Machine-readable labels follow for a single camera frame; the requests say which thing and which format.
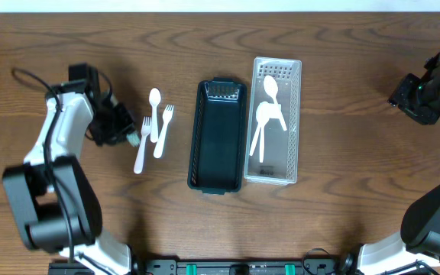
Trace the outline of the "pale blue plastic fork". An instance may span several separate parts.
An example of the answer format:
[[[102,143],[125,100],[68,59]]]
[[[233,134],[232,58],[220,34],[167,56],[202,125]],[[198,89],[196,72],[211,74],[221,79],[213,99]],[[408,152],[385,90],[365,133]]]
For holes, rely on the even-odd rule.
[[[126,136],[128,143],[133,147],[138,147],[140,145],[141,139],[137,132],[132,132]]]

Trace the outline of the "white plastic fork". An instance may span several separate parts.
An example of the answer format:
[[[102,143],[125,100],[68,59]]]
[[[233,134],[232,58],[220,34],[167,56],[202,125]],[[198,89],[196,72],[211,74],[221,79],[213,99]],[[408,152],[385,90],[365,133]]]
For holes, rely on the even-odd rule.
[[[134,173],[140,174],[143,171],[144,167],[144,154],[145,154],[145,147],[147,143],[147,137],[149,136],[151,132],[151,117],[144,117],[142,126],[141,126],[141,141],[139,144],[137,157],[134,163]]]
[[[166,135],[167,135],[167,127],[173,117],[173,105],[167,105],[163,111],[163,126],[161,128],[161,132],[154,148],[154,157],[161,158],[163,154],[163,149],[165,145]]]

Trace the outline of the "white plastic spoon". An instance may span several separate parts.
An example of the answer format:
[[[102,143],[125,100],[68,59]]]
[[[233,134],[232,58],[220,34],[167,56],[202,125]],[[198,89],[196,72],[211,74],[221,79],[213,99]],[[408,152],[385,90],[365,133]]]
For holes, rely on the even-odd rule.
[[[149,95],[149,103],[152,108],[151,111],[151,131],[150,141],[156,143],[158,141],[158,121],[157,121],[157,107],[161,102],[161,94],[158,88],[152,88]]]

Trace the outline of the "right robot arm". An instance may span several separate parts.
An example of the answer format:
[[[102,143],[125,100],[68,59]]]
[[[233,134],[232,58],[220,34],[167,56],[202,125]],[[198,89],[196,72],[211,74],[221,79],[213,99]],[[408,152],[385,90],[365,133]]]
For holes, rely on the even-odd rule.
[[[403,77],[388,102],[422,126],[440,119],[440,49],[422,76]],[[360,245],[338,267],[339,274],[436,274],[440,268],[440,183],[413,202],[399,231]]]

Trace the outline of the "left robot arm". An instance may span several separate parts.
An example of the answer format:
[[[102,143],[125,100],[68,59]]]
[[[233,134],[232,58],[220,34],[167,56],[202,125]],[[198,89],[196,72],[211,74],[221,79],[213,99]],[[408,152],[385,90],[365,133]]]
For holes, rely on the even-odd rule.
[[[102,91],[107,76],[87,63],[71,65],[69,79],[46,84],[47,114],[23,164],[8,167],[2,185],[24,246],[59,254],[50,274],[142,274],[131,247],[102,224],[102,210],[79,163],[83,141],[99,147],[140,138],[131,113],[113,89]]]

